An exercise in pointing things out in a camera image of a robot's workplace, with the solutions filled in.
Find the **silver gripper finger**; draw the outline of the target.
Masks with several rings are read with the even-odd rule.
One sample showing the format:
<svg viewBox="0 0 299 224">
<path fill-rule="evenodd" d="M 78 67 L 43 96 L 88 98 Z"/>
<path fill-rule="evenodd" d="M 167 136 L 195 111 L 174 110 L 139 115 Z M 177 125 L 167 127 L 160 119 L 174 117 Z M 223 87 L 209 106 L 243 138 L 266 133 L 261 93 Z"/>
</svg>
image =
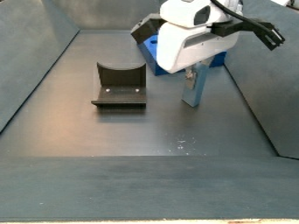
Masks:
<svg viewBox="0 0 299 224">
<path fill-rule="evenodd" d="M 202 63 L 202 66 L 203 66 L 203 69 L 202 69 L 202 74 L 203 75 L 207 75 L 207 73 L 209 73 L 213 60 L 214 60 L 214 58 L 213 57 L 209 57 L 206 60 L 203 60 L 201 62 Z"/>
<path fill-rule="evenodd" d="M 194 89 L 195 82 L 197 82 L 197 72 L 194 70 L 194 66 L 189 66 L 186 68 L 186 86 L 189 89 Z"/>
</svg>

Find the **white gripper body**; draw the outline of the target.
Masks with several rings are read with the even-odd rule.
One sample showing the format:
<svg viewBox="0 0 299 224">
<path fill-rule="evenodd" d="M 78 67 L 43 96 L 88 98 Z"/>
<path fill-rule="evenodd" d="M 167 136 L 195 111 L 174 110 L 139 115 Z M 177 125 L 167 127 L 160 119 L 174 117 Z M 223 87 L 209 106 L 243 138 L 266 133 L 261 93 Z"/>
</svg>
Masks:
<svg viewBox="0 0 299 224">
<path fill-rule="evenodd" d="M 213 25 L 233 21 L 211 0 L 167 0 L 160 7 L 166 21 L 158 32 L 156 62 L 169 73 L 229 50 L 239 33 L 226 37 L 211 32 Z"/>
</svg>

